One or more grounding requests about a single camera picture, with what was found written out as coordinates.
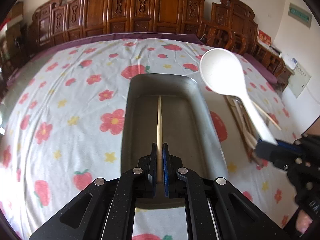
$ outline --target purple cloth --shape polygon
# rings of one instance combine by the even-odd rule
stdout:
[[[245,53],[243,57],[251,63],[252,66],[256,70],[260,72],[260,74],[270,83],[276,84],[278,79],[269,71],[267,70],[257,59],[255,59],[251,54]]]
[[[37,60],[40,57],[43,57],[48,54],[57,53],[60,50],[72,48],[75,46],[80,46],[84,44],[99,42],[99,41],[113,41],[119,39],[165,39],[165,40],[175,40],[190,42],[195,44],[204,45],[196,35],[194,34],[175,34],[175,33],[113,33],[113,34],[104,34],[99,36],[92,36],[88,38],[79,39],[76,41],[68,41],[66,43],[51,47],[44,51],[36,54],[31,61]]]

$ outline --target bamboo skewer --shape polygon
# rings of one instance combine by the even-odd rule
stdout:
[[[253,105],[261,112],[263,113],[274,125],[275,127],[277,127],[279,129],[279,131],[281,131],[281,127],[275,122],[275,120],[273,120],[270,115],[268,115],[260,106],[258,106],[254,101],[251,100],[251,102],[253,103]]]
[[[158,125],[157,125],[157,183],[163,182],[162,172],[162,114],[161,114],[161,96],[158,98]]]

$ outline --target purple cushion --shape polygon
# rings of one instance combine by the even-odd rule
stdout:
[[[255,59],[251,54],[245,53],[243,57],[251,63],[252,66],[256,70],[260,72],[260,74],[270,83],[276,84],[278,79],[269,71],[267,70],[257,59]]]

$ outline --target wooden spoon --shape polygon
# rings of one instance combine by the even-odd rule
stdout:
[[[241,63],[232,52],[220,48],[207,51],[200,60],[200,74],[212,91],[241,99],[261,139],[278,144],[253,106],[247,93]]]

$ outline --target spoon handle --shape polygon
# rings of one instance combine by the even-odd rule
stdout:
[[[253,106],[249,97],[241,98],[241,101],[246,109],[254,127],[256,128],[258,134],[260,135],[263,141],[268,143],[272,143],[274,145],[278,145],[277,141],[271,134],[270,130],[268,129],[267,125],[265,124],[264,120],[259,115],[256,108]]]

